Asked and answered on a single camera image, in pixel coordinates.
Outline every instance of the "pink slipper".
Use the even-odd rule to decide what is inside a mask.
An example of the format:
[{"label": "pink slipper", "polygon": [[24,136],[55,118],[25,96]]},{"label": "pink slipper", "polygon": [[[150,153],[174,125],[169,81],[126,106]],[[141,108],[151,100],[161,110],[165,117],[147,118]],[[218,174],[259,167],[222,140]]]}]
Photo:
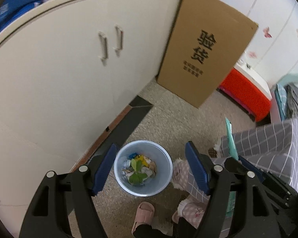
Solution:
[{"label": "pink slipper", "polygon": [[172,215],[172,221],[177,224],[179,223],[179,218],[180,216],[178,215],[178,211],[174,212]]},{"label": "pink slipper", "polygon": [[[147,207],[151,208],[151,211],[141,209],[141,206],[146,205]],[[150,204],[149,202],[141,202],[137,208],[136,218],[133,225],[133,228],[131,230],[131,233],[133,234],[136,229],[137,222],[143,222],[148,225],[151,225],[152,219],[154,216],[154,206]]]}]

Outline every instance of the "gray carpet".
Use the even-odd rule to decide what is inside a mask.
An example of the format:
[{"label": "gray carpet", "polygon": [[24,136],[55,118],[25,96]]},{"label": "gray carpet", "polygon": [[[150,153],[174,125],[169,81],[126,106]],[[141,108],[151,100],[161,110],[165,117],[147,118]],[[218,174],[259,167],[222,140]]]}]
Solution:
[{"label": "gray carpet", "polygon": [[[200,153],[207,154],[218,138],[226,134],[225,117],[231,121],[233,132],[255,127],[244,111],[217,91],[199,109],[164,89],[155,80],[139,96],[154,107],[126,143],[142,139],[154,141],[167,150],[172,160],[184,158],[184,145],[189,140],[194,142]],[[120,188],[111,171],[104,190],[93,201],[108,237],[130,238],[133,237],[131,228],[141,201],[151,202],[155,206],[153,226],[167,233],[181,195],[186,195],[186,192],[176,190],[169,184],[163,192],[153,197],[134,197]],[[69,221],[73,236],[81,237],[74,212],[70,214]]]}]

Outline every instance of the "cardboard box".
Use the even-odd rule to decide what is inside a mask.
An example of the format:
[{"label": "cardboard box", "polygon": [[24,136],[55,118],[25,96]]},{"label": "cardboard box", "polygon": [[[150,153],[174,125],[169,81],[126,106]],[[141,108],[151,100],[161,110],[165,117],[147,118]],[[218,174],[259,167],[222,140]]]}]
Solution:
[{"label": "cardboard box", "polygon": [[228,75],[257,28],[219,0],[183,0],[158,83],[199,107]]}]

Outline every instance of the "white cabinet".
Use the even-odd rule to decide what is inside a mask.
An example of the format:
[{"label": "white cabinet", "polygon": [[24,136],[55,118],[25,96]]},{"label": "white cabinet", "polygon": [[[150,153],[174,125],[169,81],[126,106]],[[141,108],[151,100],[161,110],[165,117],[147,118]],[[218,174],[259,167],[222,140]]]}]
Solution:
[{"label": "white cabinet", "polygon": [[0,44],[0,200],[13,211],[0,218],[11,232],[44,174],[70,171],[158,73],[179,2],[53,0],[0,34],[11,30]]},{"label": "white cabinet", "polygon": [[0,121],[73,164],[114,117],[109,71],[99,58],[107,3],[57,7],[0,47]]},{"label": "white cabinet", "polygon": [[[110,81],[116,115],[155,75],[180,0],[110,0]],[[123,32],[123,49],[120,48]]]}]

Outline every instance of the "metal screw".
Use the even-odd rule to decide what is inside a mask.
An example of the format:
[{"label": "metal screw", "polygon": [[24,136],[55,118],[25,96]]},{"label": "metal screw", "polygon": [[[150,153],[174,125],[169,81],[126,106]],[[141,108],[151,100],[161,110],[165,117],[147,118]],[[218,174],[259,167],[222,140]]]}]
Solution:
[{"label": "metal screw", "polygon": [[80,166],[79,167],[79,171],[82,172],[82,173],[83,172],[86,172],[87,170],[88,170],[88,167],[87,166]]},{"label": "metal screw", "polygon": [[47,174],[46,174],[46,177],[47,178],[51,178],[54,176],[54,172],[53,171],[49,171]]},{"label": "metal screw", "polygon": [[247,172],[247,176],[250,177],[250,178],[254,178],[255,177],[255,173],[252,172],[252,171],[248,171]]},{"label": "metal screw", "polygon": [[221,171],[223,171],[223,167],[220,166],[220,165],[215,165],[214,170],[217,171],[217,172],[221,172]]}]

